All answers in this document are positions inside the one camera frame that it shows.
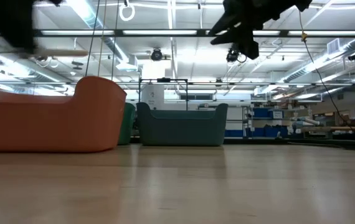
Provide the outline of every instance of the blue bin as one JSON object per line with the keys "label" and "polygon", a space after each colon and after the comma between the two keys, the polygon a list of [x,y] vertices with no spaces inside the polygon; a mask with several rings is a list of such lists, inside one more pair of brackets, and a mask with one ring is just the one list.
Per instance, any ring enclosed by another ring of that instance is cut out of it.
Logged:
{"label": "blue bin", "polygon": [[253,117],[254,118],[268,118],[269,117],[269,109],[255,108],[255,109],[253,109]]}
{"label": "blue bin", "polygon": [[225,130],[225,137],[240,137],[243,136],[242,130]]}
{"label": "blue bin", "polygon": [[265,137],[268,138],[275,138],[277,137],[280,128],[273,128],[273,127],[265,127]]}
{"label": "blue bin", "polygon": [[255,128],[254,132],[252,132],[250,128],[245,128],[245,132],[247,133],[246,137],[248,138],[265,136],[264,128]]}
{"label": "blue bin", "polygon": [[283,138],[287,138],[288,137],[288,128],[287,127],[280,128],[280,134]]}

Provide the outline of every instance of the white ring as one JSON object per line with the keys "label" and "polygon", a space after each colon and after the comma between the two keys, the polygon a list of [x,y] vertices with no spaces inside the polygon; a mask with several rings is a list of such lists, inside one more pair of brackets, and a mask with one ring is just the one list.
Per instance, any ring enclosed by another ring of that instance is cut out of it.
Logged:
{"label": "white ring", "polygon": [[[126,8],[131,8],[132,9],[132,14],[130,15],[130,17],[125,17],[124,15],[123,15],[123,10],[124,9],[126,9]],[[123,21],[129,21],[129,20],[131,20],[131,19],[133,19],[134,18],[134,16],[135,16],[135,7],[133,6],[133,5],[129,5],[129,6],[125,6],[125,5],[121,5],[120,6],[120,17],[121,17],[121,19],[123,20]]]}

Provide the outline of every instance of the cable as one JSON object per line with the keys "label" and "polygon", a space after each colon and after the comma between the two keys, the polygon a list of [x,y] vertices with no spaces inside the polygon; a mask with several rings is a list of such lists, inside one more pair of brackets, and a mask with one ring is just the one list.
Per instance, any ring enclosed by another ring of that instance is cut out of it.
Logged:
{"label": "cable", "polygon": [[92,53],[93,39],[95,38],[95,31],[96,31],[97,18],[98,18],[98,10],[99,10],[99,9],[100,9],[100,0],[98,0],[98,3],[97,3],[96,18],[95,18],[95,24],[93,25],[92,40],[90,41],[90,48],[89,48],[89,53],[88,53],[88,62],[87,62],[87,64],[86,64],[85,77],[88,75],[89,62],[90,62],[90,54]]}
{"label": "cable", "polygon": [[[104,24],[105,24],[105,19],[107,18],[107,6],[104,6]],[[103,31],[102,31],[102,40],[104,38],[104,29],[105,26],[103,26]],[[100,59],[98,61],[98,69],[97,69],[97,77],[100,77],[100,66],[102,65],[101,61],[102,61],[102,54],[103,54],[103,42],[101,42],[100,44]]]}
{"label": "cable", "polygon": [[[116,8],[116,19],[115,19],[115,29],[118,26],[118,13],[119,13],[120,8]],[[114,79],[114,59],[115,59],[115,46],[116,45],[116,37],[114,37],[114,48],[113,48],[113,63],[111,66],[111,81]]]}
{"label": "cable", "polygon": [[323,84],[324,88],[326,89],[326,91],[327,91],[327,93],[328,93],[328,95],[329,95],[329,97],[330,97],[330,99],[331,99],[331,102],[333,103],[333,105],[334,105],[334,107],[335,107],[335,110],[337,111],[339,117],[340,117],[341,120],[344,122],[344,124],[345,124],[346,126],[348,126],[348,127],[351,129],[352,132],[354,132],[353,128],[348,124],[348,122],[347,122],[346,120],[344,120],[344,118],[342,117],[341,113],[339,112],[339,109],[338,109],[337,105],[336,105],[335,102],[334,102],[333,96],[331,96],[331,93],[328,91],[328,88],[327,88],[326,84],[324,84],[323,77],[321,76],[321,74],[320,74],[318,68],[316,67],[316,64],[315,64],[315,61],[313,60],[312,54],[311,54],[310,51],[309,51],[308,44],[306,43],[306,41],[307,41],[306,38],[308,37],[308,35],[305,33],[305,30],[303,29],[301,11],[299,11],[299,13],[300,13],[300,24],[301,24],[301,30],[302,30],[302,42],[305,44],[306,51],[307,51],[308,54],[309,54],[310,60],[312,61],[313,65],[315,65],[315,69],[316,69],[317,74],[318,74],[319,77],[320,77],[320,81],[321,81],[321,83]]}

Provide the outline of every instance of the trash can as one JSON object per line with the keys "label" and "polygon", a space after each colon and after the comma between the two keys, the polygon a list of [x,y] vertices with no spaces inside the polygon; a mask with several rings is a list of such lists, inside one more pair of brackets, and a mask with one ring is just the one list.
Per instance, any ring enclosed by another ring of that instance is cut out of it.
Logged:
{"label": "trash can", "polygon": [[135,110],[135,106],[130,103],[125,103],[118,145],[125,145],[130,143],[133,122],[135,121]]}

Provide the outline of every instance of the wooden floor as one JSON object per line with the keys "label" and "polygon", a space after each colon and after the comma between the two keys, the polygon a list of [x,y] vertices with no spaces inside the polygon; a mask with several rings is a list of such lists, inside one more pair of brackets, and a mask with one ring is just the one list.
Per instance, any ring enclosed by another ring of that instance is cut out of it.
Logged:
{"label": "wooden floor", "polygon": [[0,223],[355,224],[355,151],[134,145],[0,154]]}

